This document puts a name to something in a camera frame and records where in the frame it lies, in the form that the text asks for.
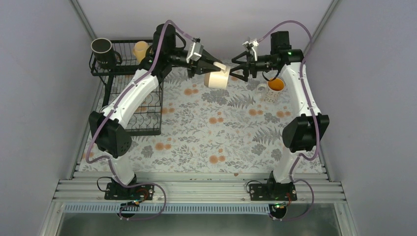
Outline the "beige mug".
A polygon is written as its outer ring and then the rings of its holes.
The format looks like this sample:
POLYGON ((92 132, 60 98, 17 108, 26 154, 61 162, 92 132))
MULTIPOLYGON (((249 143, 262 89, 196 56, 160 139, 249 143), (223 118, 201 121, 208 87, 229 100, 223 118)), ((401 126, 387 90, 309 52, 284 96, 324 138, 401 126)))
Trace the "beige mug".
POLYGON ((211 89, 226 89, 231 67, 219 62, 214 62, 213 65, 220 70, 205 74, 204 85, 211 89))

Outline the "floral white mug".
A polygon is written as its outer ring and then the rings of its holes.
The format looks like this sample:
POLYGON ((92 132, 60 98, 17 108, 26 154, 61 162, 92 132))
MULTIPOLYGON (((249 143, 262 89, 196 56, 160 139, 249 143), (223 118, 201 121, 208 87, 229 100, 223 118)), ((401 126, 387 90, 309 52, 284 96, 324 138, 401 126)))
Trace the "floral white mug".
POLYGON ((265 102, 275 103, 278 100, 284 88, 284 81, 278 77, 266 83, 257 85, 255 91, 261 96, 261 98, 265 102))

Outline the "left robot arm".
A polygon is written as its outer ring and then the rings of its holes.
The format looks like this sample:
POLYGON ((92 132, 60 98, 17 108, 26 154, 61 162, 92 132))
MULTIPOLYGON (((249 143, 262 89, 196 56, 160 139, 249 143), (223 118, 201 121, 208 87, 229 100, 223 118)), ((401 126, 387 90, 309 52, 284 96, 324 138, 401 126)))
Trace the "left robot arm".
POLYGON ((136 195, 135 173, 123 156, 130 149, 132 139, 126 131, 131 117, 147 96, 159 87, 174 67, 187 69, 188 77, 204 75, 208 88, 224 89, 227 86, 230 67, 204 50, 198 38, 182 31, 173 21, 158 25, 153 35, 152 51, 139 64, 132 80, 116 99, 100 112, 89 116, 91 143, 86 162, 92 164, 107 160, 112 178, 119 184, 117 192, 124 199, 136 195), (89 153, 96 144, 103 155, 90 159, 89 153))

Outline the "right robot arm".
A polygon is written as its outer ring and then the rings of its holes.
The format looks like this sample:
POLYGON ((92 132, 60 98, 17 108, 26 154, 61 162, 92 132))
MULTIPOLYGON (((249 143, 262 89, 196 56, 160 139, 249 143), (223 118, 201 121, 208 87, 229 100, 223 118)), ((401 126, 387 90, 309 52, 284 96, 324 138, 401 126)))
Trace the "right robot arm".
POLYGON ((242 70, 243 74, 236 77, 247 82, 249 77, 256 78, 259 72, 276 71, 275 79, 282 79, 289 92, 295 117, 283 128, 282 141, 285 147, 278 166, 271 172, 273 183, 266 187, 267 196, 279 200, 285 194, 283 184, 293 181, 293 171, 300 159, 311 161, 317 157, 329 117, 322 114, 314 101, 306 75, 306 53, 292 48, 289 32, 271 34, 268 55, 257 53, 259 43, 256 39, 243 43, 244 52, 232 58, 237 66, 231 69, 231 75, 242 70))

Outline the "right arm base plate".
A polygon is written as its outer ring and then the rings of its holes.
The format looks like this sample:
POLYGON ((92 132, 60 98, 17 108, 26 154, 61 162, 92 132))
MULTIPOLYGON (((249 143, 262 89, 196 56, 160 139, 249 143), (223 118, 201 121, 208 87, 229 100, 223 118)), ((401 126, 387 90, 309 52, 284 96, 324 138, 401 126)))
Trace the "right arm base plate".
POLYGON ((269 178, 266 183, 250 180, 245 189, 252 201, 297 201, 297 191, 293 182, 278 183, 269 178))

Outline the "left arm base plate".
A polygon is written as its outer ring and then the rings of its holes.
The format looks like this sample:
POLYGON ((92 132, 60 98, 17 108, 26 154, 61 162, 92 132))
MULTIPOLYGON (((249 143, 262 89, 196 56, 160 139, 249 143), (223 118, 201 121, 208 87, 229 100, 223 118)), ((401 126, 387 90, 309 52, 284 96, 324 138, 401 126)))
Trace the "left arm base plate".
POLYGON ((118 183, 108 183, 104 199, 141 202, 152 200, 153 194, 154 186, 150 184, 140 185, 134 188, 125 188, 118 183))

